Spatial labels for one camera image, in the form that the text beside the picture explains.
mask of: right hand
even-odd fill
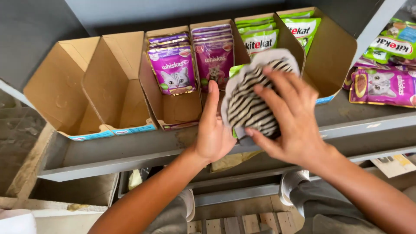
[[[282,135],[273,141],[252,128],[246,128],[246,133],[270,157],[313,170],[321,159],[336,152],[319,134],[314,114],[318,92],[293,73],[272,71],[270,67],[265,67],[263,73],[280,96],[262,85],[256,85],[254,91],[273,111]]]

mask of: cardboard divider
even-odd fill
[[[234,39],[234,66],[250,63],[250,56],[248,56],[247,50],[245,49],[244,42],[238,32],[237,26],[231,19],[191,24],[189,26],[189,29],[192,30],[192,29],[199,28],[199,27],[210,27],[210,26],[221,25],[221,24],[231,25],[231,31],[232,31],[233,39]],[[198,72],[196,72],[196,77],[197,77],[198,82],[200,82]],[[224,94],[225,93],[223,91],[220,91],[220,101],[218,102],[219,104],[221,104],[221,100],[224,97]],[[201,92],[201,96],[202,96],[202,104],[203,106],[205,106],[205,101],[207,99],[208,94],[205,92]]]
[[[116,135],[156,130],[139,81],[144,32],[100,38],[82,80],[101,122]]]
[[[99,37],[57,42],[23,92],[59,133],[84,141],[114,134],[101,123],[81,87]]]
[[[151,109],[163,130],[169,131],[197,125],[202,115],[201,90],[180,95],[164,95],[159,89],[155,74],[147,58],[149,37],[164,36],[171,33],[188,32],[188,26],[180,26],[146,32],[142,43],[139,79]]]
[[[293,36],[291,31],[286,27],[285,23],[279,18],[276,13],[267,13],[262,15],[252,15],[246,17],[235,18],[234,21],[240,20],[253,20],[257,18],[270,17],[272,16],[276,22],[276,29],[279,30],[279,35],[277,35],[277,48],[288,49],[291,54],[295,57],[296,62],[299,66],[300,74],[303,73],[303,68],[305,65],[305,50],[302,48],[297,39]]]
[[[316,7],[279,11],[277,14],[309,10],[314,11],[311,18],[321,18],[321,23],[306,56],[303,78],[319,92],[316,104],[324,104],[342,88],[357,50],[357,41]]]

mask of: black and white striped fabric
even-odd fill
[[[273,70],[291,72],[292,68],[287,59],[271,61],[267,64]],[[280,136],[279,125],[272,111],[257,94],[254,85],[262,84],[264,87],[275,90],[273,83],[262,73],[263,66],[257,66],[247,72],[241,83],[237,84],[228,103],[227,119],[235,127],[251,127],[259,130],[267,137]]]

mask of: kitten image on pouch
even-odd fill
[[[168,74],[166,72],[160,73],[164,79],[164,83],[168,85],[169,89],[186,87],[190,84],[188,77],[188,68],[184,67],[180,72]]]
[[[217,65],[216,67],[209,67],[209,79],[218,82],[218,78],[220,76],[220,66]]]
[[[396,97],[396,94],[390,89],[390,79],[394,73],[368,74],[368,95],[370,96],[387,96]]]

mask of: wooden pallet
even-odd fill
[[[254,234],[267,229],[272,229],[275,234],[294,234],[297,230],[290,211],[198,220],[188,223],[189,234]]]

